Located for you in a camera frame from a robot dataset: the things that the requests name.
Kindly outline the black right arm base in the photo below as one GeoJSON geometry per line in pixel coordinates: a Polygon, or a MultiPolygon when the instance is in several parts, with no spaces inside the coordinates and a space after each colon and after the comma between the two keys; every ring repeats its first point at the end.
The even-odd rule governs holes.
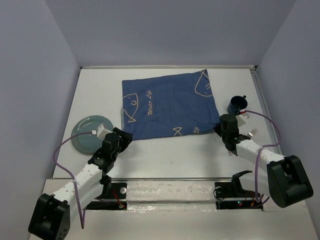
{"type": "Polygon", "coordinates": [[[217,210],[263,210],[263,204],[256,201],[254,192],[242,188],[240,177],[250,173],[250,170],[241,171],[235,173],[230,181],[214,183],[213,196],[217,210]]]}

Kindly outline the dark blue mug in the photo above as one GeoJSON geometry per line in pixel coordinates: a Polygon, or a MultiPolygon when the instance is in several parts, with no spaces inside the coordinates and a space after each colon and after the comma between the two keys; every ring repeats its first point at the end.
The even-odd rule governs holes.
{"type": "Polygon", "coordinates": [[[227,112],[230,115],[237,116],[241,114],[242,110],[248,107],[247,96],[233,96],[227,106],[227,112]]]}

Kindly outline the blue fish placemat cloth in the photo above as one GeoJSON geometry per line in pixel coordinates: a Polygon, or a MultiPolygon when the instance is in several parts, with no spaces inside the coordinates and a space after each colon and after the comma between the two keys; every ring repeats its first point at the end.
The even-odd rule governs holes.
{"type": "Polygon", "coordinates": [[[135,141],[205,134],[219,122],[206,69],[122,81],[122,129],[135,141]]]}

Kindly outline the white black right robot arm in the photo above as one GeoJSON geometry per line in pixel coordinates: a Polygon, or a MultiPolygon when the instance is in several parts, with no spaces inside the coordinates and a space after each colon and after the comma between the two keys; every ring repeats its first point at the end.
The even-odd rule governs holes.
{"type": "Polygon", "coordinates": [[[313,187],[302,161],[295,155],[284,156],[260,146],[252,138],[240,134],[234,115],[223,114],[214,131],[226,149],[237,157],[254,164],[254,170],[235,173],[229,182],[215,183],[218,201],[227,198],[248,198],[261,202],[269,197],[280,208],[286,208],[314,195],[313,187]]]}

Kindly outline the pink handled steel fork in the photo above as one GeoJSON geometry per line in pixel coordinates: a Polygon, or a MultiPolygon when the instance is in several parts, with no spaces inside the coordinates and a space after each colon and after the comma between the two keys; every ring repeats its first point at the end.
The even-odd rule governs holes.
{"type": "Polygon", "coordinates": [[[247,137],[250,139],[258,132],[258,129],[255,127],[251,131],[248,132],[247,137]]]}

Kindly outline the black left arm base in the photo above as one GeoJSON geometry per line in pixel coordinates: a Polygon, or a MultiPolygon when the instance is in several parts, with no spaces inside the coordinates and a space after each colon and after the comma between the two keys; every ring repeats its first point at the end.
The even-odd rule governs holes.
{"type": "Polygon", "coordinates": [[[127,197],[128,185],[126,182],[113,182],[110,190],[103,190],[102,195],[94,199],[87,207],[92,211],[125,211],[128,203],[127,197]]]}

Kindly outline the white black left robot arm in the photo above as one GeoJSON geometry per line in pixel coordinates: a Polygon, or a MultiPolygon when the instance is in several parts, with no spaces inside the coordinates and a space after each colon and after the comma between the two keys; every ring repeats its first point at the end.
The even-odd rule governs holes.
{"type": "Polygon", "coordinates": [[[91,131],[90,135],[102,140],[101,147],[77,175],[59,163],[56,164],[70,175],[71,180],[52,194],[44,193],[38,198],[28,226],[30,234],[42,240],[65,239],[74,218],[78,216],[80,225],[84,227],[87,206],[93,200],[106,202],[109,194],[112,194],[121,210],[125,208],[112,187],[108,173],[114,167],[118,155],[132,142],[133,135],[117,127],[108,130],[102,125],[91,131]]]}

